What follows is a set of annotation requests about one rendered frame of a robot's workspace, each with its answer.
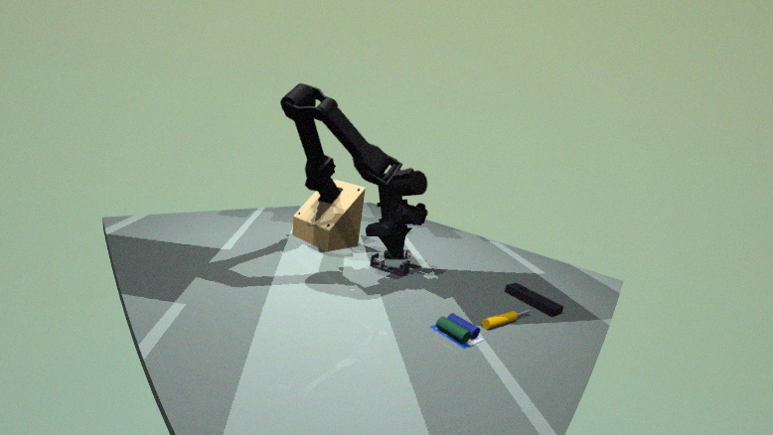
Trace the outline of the yellow-handled screwdriver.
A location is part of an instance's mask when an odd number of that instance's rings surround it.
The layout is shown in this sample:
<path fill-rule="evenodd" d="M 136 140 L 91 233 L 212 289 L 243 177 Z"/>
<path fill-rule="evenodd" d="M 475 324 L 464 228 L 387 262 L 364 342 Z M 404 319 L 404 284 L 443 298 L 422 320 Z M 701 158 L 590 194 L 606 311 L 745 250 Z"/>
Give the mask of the yellow-handled screwdriver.
<path fill-rule="evenodd" d="M 486 330 L 492 329 L 492 328 L 496 328 L 496 327 L 498 327 L 500 325 L 516 321 L 517 320 L 517 316 L 522 315 L 522 314 L 526 314 L 526 313 L 528 313 L 530 311 L 531 310 L 529 309 L 528 311 L 521 312 L 521 313 L 518 313 L 518 314 L 513 311 L 513 312 L 509 312 L 509 313 L 504 313 L 504 314 L 501 314 L 501 315 L 496 315 L 496 316 L 493 316 L 491 318 L 483 320 L 482 325 L 483 325 L 483 328 L 486 329 Z"/>

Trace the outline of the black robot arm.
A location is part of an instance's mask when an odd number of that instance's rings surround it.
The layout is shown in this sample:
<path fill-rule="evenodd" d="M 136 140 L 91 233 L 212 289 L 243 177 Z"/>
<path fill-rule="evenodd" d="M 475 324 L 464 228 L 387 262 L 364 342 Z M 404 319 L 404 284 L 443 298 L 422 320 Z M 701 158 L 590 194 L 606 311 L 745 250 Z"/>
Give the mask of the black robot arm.
<path fill-rule="evenodd" d="M 316 99 L 320 103 L 316 105 Z M 324 154 L 315 119 L 325 123 L 354 159 L 354 167 L 361 177 L 378 185 L 380 199 L 399 196 L 422 195 L 426 192 L 427 177 L 413 169 L 401 170 L 402 164 L 384 153 L 378 146 L 369 144 L 364 136 L 338 108 L 338 103 L 323 94 L 316 86 L 298 83 L 280 100 L 285 116 L 294 120 L 307 157 L 305 186 L 318 192 L 318 201 L 333 204 L 342 192 L 331 179 L 335 173 L 333 158 Z M 389 170 L 384 173 L 388 166 Z M 425 204 L 409 205 L 407 199 L 400 201 L 396 215 L 397 221 L 403 218 L 422 225 L 428 211 Z M 402 218 L 403 217 L 403 218 Z"/>

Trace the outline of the black cylindrical battery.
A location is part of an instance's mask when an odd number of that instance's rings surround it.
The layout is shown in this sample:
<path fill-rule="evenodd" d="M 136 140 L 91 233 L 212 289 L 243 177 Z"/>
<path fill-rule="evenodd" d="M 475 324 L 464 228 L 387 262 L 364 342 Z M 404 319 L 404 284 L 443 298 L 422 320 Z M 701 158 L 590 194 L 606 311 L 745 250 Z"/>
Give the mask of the black cylindrical battery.
<path fill-rule="evenodd" d="M 385 259 L 393 259 L 388 250 L 385 251 Z M 399 250 L 397 259 L 410 259 L 411 253 L 410 250 Z"/>

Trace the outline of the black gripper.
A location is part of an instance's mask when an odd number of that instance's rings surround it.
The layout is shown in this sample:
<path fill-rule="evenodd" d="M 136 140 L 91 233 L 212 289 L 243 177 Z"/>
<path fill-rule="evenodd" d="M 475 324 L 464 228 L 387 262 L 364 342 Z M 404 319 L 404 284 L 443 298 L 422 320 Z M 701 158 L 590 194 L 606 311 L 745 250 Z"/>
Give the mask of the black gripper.
<path fill-rule="evenodd" d="M 412 227 L 407 227 L 407 224 L 415 225 L 414 222 L 403 217 L 403 221 L 396 220 L 400 201 L 404 201 L 402 196 L 380 199 L 377 206 L 381 207 L 382 218 L 379 219 L 379 222 L 368 224 L 366 227 L 366 235 L 378 236 L 393 259 L 397 259 L 398 251 L 403 250 L 405 237 L 412 229 Z"/>

